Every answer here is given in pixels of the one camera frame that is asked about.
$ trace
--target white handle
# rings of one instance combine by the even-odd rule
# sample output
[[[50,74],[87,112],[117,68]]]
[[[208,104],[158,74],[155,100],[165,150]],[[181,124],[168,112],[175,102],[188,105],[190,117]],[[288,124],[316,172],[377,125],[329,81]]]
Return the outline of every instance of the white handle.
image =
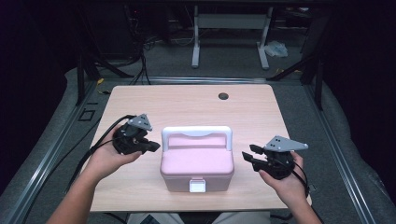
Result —
[[[182,133],[191,137],[202,137],[212,133],[225,133],[227,136],[226,149],[232,150],[233,132],[227,126],[179,126],[166,127],[163,129],[163,151],[167,151],[169,135],[172,133]]]

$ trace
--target plastic bag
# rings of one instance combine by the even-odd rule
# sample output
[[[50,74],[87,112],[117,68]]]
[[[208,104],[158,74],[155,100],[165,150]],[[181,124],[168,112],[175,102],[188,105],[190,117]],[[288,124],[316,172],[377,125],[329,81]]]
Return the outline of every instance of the plastic bag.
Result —
[[[279,43],[277,41],[271,41],[268,45],[264,46],[265,53],[271,57],[288,57],[288,50],[285,44]]]

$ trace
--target black wall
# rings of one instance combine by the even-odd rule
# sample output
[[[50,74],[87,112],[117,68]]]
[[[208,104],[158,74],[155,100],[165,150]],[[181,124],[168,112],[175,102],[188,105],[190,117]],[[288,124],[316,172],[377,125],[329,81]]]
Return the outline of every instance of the black wall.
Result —
[[[0,193],[46,128],[64,94],[64,73],[75,66],[55,6],[21,0],[0,6]]]
[[[327,43],[324,79],[362,158],[396,203],[396,5],[342,2]]]

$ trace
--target white stand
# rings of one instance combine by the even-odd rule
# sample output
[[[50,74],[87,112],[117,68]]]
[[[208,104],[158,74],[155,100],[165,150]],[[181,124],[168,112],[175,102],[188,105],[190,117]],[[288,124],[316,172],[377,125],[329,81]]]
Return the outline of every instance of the white stand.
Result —
[[[246,14],[199,14],[198,6],[194,8],[194,50],[192,53],[192,68],[199,66],[199,29],[200,28],[225,28],[225,29],[262,29],[262,39],[257,42],[262,69],[268,70],[269,64],[264,51],[265,39],[271,21],[272,8],[266,15]]]

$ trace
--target pink plastic box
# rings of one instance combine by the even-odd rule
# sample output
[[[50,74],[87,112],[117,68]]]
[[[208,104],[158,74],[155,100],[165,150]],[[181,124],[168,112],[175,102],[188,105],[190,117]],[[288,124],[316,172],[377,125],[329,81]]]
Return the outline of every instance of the pink plastic box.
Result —
[[[168,190],[227,190],[233,177],[232,140],[226,126],[164,128],[161,175]]]

